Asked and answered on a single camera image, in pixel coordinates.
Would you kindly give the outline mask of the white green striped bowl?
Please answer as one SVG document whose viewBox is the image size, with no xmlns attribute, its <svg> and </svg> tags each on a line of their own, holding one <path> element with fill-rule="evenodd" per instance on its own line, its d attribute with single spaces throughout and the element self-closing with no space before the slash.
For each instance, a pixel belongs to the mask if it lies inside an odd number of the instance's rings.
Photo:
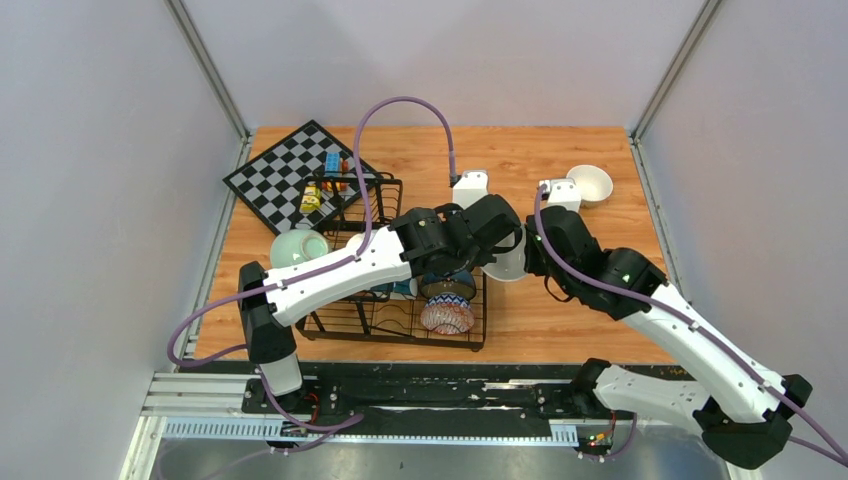
<svg viewBox="0 0 848 480">
<path fill-rule="evenodd" d="M 526 232 L 523 227 L 498 242 L 493 250 L 494 260 L 482 267 L 491 279 L 499 282 L 516 282 L 527 275 Z"/>
</svg>

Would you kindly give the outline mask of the cream white bowl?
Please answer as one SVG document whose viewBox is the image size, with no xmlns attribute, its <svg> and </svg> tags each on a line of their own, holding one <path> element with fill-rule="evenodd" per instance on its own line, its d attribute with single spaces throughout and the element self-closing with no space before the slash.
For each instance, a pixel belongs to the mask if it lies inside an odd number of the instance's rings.
<svg viewBox="0 0 848 480">
<path fill-rule="evenodd" d="M 603 204 L 614 191 L 610 175 L 594 165 L 577 165 L 568 171 L 567 177 L 575 183 L 581 196 L 581 205 L 585 208 Z"/>
</svg>

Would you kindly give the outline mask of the light green celadon bowl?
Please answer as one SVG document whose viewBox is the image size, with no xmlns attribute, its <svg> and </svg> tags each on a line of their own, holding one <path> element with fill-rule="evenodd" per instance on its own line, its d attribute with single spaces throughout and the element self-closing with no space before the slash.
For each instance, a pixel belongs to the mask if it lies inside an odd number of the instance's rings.
<svg viewBox="0 0 848 480">
<path fill-rule="evenodd" d="M 269 257 L 272 268 L 285 268 L 314 260 L 329 252 L 329 242 L 322 234 L 310 229 L 292 229 L 273 240 Z"/>
</svg>

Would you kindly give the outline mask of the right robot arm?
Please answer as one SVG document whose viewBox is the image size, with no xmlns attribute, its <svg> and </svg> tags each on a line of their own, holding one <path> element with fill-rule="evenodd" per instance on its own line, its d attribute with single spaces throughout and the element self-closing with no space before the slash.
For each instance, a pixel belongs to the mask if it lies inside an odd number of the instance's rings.
<svg viewBox="0 0 848 480">
<path fill-rule="evenodd" d="M 782 376 L 742 352 L 645 256 L 602 249 L 578 213 L 541 209 L 527 217 L 525 237 L 527 272 L 554 280 L 567 299 L 642 333 L 691 377 L 663 380 L 590 358 L 572 381 L 577 413 L 592 418 L 607 409 L 660 420 L 748 470 L 784 449 L 790 420 L 812 393 L 804 377 Z"/>
</svg>

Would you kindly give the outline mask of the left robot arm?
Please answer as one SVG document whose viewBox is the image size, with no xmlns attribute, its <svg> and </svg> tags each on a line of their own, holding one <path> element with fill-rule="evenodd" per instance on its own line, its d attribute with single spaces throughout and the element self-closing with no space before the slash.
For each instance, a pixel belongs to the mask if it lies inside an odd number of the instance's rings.
<svg viewBox="0 0 848 480">
<path fill-rule="evenodd" d="M 468 207 L 412 208 L 359 244 L 299 265 L 244 265 L 238 309 L 248 357 L 260 369 L 268 400 L 283 413 L 305 403 L 293 327 L 308 314 L 377 285 L 483 267 L 502 253 L 500 242 L 522 232 L 509 203 L 486 194 Z"/>
</svg>

